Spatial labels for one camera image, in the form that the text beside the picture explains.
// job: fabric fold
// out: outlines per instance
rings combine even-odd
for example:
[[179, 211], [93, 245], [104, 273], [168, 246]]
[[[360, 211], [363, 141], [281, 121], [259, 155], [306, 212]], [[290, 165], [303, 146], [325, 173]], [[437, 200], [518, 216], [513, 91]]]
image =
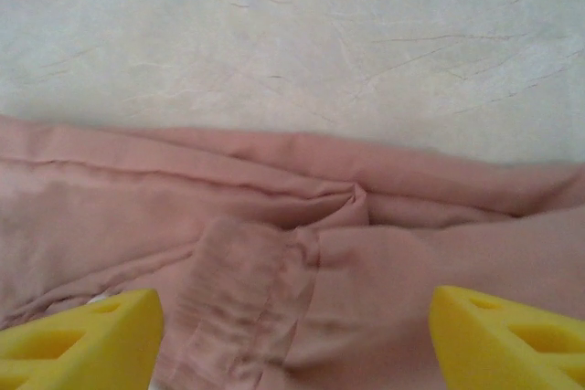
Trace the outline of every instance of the fabric fold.
[[439, 390], [441, 284], [585, 318], [585, 166], [0, 117], [0, 328], [156, 288], [173, 390]]

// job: garment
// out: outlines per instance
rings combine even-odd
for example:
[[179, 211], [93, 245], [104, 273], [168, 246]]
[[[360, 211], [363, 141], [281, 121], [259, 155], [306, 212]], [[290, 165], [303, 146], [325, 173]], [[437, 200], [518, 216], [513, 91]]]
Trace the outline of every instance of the garment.
[[585, 318], [585, 167], [0, 119], [0, 324], [157, 288], [175, 390], [443, 389], [452, 284]]

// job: white marble table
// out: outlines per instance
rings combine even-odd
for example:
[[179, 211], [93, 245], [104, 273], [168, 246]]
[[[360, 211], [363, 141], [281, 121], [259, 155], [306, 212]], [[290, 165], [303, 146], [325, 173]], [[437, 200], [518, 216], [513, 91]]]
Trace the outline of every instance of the white marble table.
[[0, 0], [0, 112], [585, 159], [585, 0]]

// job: pink cloth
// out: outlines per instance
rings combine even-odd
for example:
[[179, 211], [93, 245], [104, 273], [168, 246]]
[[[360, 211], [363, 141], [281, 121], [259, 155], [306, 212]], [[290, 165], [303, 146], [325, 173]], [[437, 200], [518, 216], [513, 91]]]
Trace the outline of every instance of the pink cloth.
[[175, 390], [443, 389], [454, 284], [585, 318], [585, 167], [0, 119], [0, 324], [154, 287]]

